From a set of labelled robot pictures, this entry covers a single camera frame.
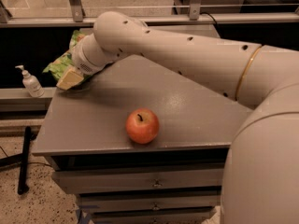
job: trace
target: black stand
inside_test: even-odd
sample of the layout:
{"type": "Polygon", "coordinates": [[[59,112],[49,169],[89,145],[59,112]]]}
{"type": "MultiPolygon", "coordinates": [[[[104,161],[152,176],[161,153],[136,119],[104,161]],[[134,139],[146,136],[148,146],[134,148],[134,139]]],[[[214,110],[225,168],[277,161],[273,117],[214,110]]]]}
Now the black stand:
{"type": "Polygon", "coordinates": [[[25,134],[24,134],[24,142],[22,146],[22,153],[0,159],[0,168],[12,164],[20,163],[20,176],[19,176],[19,186],[18,186],[19,195],[22,195],[23,193],[29,190],[28,186],[26,185],[26,177],[27,177],[27,165],[28,165],[28,155],[29,155],[29,146],[30,146],[31,137],[32,137],[31,128],[26,127],[25,134]]]}

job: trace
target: glass window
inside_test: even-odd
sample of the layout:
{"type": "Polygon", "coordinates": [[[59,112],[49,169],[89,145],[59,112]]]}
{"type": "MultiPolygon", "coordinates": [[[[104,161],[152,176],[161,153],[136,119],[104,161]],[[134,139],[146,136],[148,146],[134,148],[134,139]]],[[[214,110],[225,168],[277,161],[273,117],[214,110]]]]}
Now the glass window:
{"type": "Polygon", "coordinates": [[[71,17],[68,0],[2,0],[13,18],[71,17]]]}

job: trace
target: apple stem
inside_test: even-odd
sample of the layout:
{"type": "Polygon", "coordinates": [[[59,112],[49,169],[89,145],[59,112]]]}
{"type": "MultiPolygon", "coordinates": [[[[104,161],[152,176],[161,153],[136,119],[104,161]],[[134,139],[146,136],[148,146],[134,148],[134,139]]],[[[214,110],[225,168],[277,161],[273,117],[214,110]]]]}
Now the apple stem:
{"type": "Polygon", "coordinates": [[[143,121],[143,119],[142,119],[142,116],[141,115],[139,115],[139,114],[137,114],[139,117],[140,117],[140,121],[143,121]]]}

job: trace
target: gold ring band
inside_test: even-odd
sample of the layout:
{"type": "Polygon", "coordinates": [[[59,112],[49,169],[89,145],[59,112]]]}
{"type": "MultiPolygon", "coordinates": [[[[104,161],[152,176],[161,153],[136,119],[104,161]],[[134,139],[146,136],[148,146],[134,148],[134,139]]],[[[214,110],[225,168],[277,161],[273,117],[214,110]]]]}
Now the gold ring band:
{"type": "Polygon", "coordinates": [[[253,54],[251,55],[251,57],[250,57],[250,59],[249,59],[249,62],[248,62],[247,65],[245,66],[245,69],[244,69],[244,71],[243,71],[243,74],[242,74],[242,76],[240,77],[240,79],[239,79],[239,81],[238,81],[238,83],[237,83],[237,86],[236,86],[236,91],[235,91],[235,100],[236,100],[236,101],[237,101],[238,96],[239,96],[239,92],[240,92],[240,89],[241,89],[242,82],[243,82],[244,78],[246,77],[246,74],[248,73],[251,64],[253,63],[254,58],[255,58],[256,55],[259,53],[259,51],[260,51],[261,48],[262,48],[262,46],[258,47],[258,48],[253,52],[253,54]]]}

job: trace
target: speckled floor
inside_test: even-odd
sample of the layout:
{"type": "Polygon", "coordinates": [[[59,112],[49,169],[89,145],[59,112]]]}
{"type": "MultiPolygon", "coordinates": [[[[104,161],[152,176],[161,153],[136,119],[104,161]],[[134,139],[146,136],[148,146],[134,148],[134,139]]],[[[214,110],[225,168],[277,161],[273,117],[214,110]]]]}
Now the speckled floor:
{"type": "MultiPolygon", "coordinates": [[[[21,153],[22,142],[23,137],[18,135],[0,137],[0,146],[8,156],[21,153]]],[[[0,150],[0,158],[5,156],[0,150]]],[[[29,162],[46,163],[44,158],[33,155],[29,156],[29,162]]],[[[26,182],[29,191],[23,195],[17,193],[19,172],[19,166],[0,169],[0,223],[78,223],[76,198],[66,195],[51,180],[51,167],[29,164],[26,182]]]]}

